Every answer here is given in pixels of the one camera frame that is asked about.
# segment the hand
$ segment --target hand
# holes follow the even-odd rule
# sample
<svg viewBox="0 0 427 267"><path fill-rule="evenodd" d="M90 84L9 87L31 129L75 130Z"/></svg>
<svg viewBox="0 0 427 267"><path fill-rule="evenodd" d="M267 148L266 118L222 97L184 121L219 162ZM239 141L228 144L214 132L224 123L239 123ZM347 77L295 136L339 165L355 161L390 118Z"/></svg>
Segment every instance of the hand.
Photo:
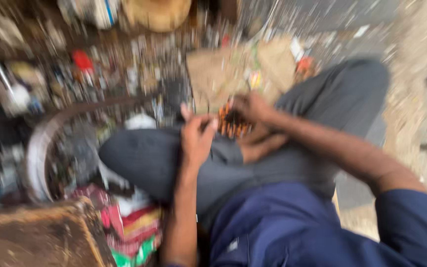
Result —
<svg viewBox="0 0 427 267"><path fill-rule="evenodd" d="M265 121L275 112L274 108L269 106L256 92L238 94L234 96L233 100L229 101L229 105L251 123Z"/></svg>
<svg viewBox="0 0 427 267"><path fill-rule="evenodd" d="M186 163L200 167L207 160L217 128L218 120L213 115L192 115L189 117L189 121L186 122L181 131L183 160Z"/></svg>

